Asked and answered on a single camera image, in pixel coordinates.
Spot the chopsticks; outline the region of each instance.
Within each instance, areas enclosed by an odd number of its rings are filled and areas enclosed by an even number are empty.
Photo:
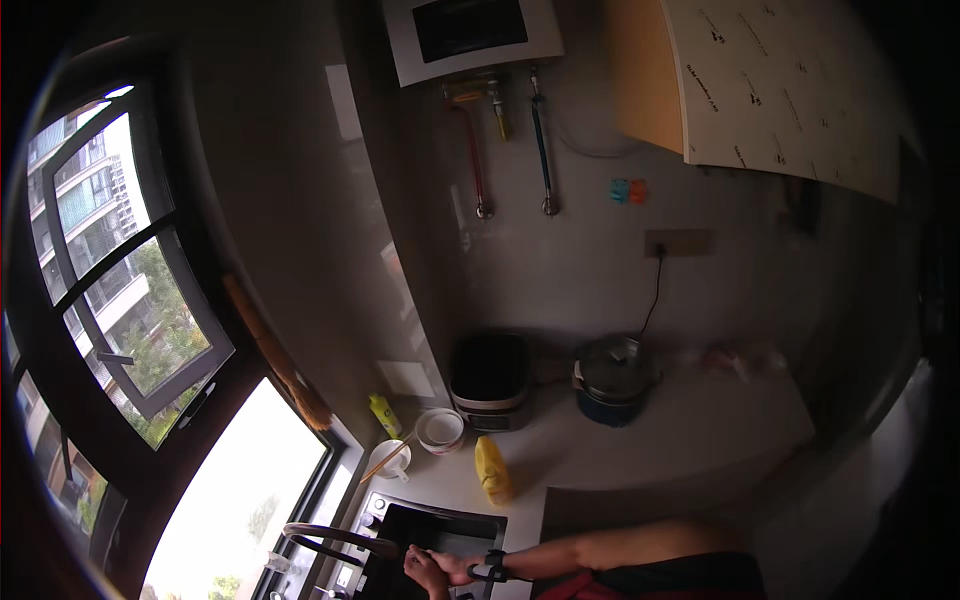
[[[370,478],[373,477],[373,475],[374,475],[377,471],[381,470],[384,465],[386,465],[387,463],[390,462],[390,459],[392,459],[392,458],[394,458],[395,456],[397,456],[397,454],[400,453],[400,450],[402,450],[403,448],[407,447],[407,445],[408,445],[408,444],[410,443],[410,441],[413,439],[415,433],[416,433],[416,432],[411,432],[411,433],[407,434],[407,437],[406,437],[406,438],[403,438],[403,443],[400,444],[399,446],[397,446],[396,448],[394,448],[393,452],[391,452],[390,454],[387,455],[387,458],[385,458],[385,459],[383,459],[382,461],[380,461],[379,463],[377,463],[377,464],[376,464],[376,467],[374,467],[374,468],[370,469],[369,471],[367,471],[367,474],[364,475],[364,476],[363,476],[363,479],[360,480],[360,485],[362,486],[363,484],[367,483],[367,482],[370,480]]]

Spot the blue sticker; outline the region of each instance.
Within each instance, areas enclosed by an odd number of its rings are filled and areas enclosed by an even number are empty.
[[[617,204],[626,204],[630,199],[630,182],[627,180],[610,180],[610,199]]]

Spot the yellow bottle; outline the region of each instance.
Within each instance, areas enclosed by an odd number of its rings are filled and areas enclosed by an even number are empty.
[[[403,426],[400,425],[400,419],[396,417],[394,411],[390,409],[387,398],[379,394],[370,394],[370,410],[376,415],[376,419],[380,421],[390,437],[399,440],[400,434],[403,433]]]
[[[480,485],[487,493],[491,504],[506,504],[514,497],[514,484],[507,473],[507,465],[500,456],[500,450],[487,436],[477,439],[473,450],[473,462],[477,467]]]

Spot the black sink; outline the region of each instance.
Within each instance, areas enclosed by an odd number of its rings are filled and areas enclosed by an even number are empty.
[[[367,582],[354,600],[428,600],[420,586],[403,573],[403,555],[410,544],[424,550],[451,552],[460,556],[486,554],[503,545],[507,519],[503,516],[459,513],[392,499],[377,531],[377,538],[400,547],[400,558],[386,560],[371,553],[363,574]],[[460,586],[456,595],[473,594],[475,600],[489,600],[493,584],[475,582]]]

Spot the power cord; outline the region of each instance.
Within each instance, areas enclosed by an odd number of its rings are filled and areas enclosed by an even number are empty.
[[[643,321],[643,328],[640,330],[640,335],[637,337],[642,338],[643,332],[647,330],[647,325],[650,323],[650,316],[654,314],[654,308],[657,307],[657,300],[660,299],[660,271],[663,269],[663,259],[666,258],[666,247],[663,244],[657,244],[657,285],[654,291],[654,303],[650,305],[650,310],[647,311],[647,318]]]

